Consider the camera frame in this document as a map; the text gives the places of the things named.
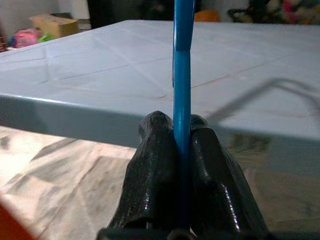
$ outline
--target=cardboard box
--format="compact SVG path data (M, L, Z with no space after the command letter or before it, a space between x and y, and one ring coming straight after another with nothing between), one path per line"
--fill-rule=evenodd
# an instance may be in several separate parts
M74 19L42 14L32 16L33 26L43 34L50 34L54 39L76 34L79 32L78 21Z

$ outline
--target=orange object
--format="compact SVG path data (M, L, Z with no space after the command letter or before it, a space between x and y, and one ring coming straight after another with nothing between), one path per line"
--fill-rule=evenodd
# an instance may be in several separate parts
M34 240L31 234L5 208L2 202L0 202L0 239Z
M219 12L216 10L203 10L194 14L196 22L220 22Z

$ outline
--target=green object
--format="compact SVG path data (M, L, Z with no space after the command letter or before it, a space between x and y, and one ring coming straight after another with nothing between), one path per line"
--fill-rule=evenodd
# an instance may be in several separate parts
M38 39L39 43L44 43L44 42L47 42L47 41L50 41L52 40L53 37L49 34L49 33L46 33L45 35L43 35L42 37L40 37Z

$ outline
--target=blue rod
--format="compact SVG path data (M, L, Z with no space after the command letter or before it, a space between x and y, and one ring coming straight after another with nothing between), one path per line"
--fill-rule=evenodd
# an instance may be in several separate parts
M172 83L174 87L173 130L179 161L177 228L190 229L190 49L194 26L195 0L175 0L173 23Z

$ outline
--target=table top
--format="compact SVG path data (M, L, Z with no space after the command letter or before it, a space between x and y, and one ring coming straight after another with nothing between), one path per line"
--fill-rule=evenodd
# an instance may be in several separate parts
M0 54L0 125L136 147L172 117L171 21L129 20ZM320 27L194 24L191 111L211 125L320 140Z

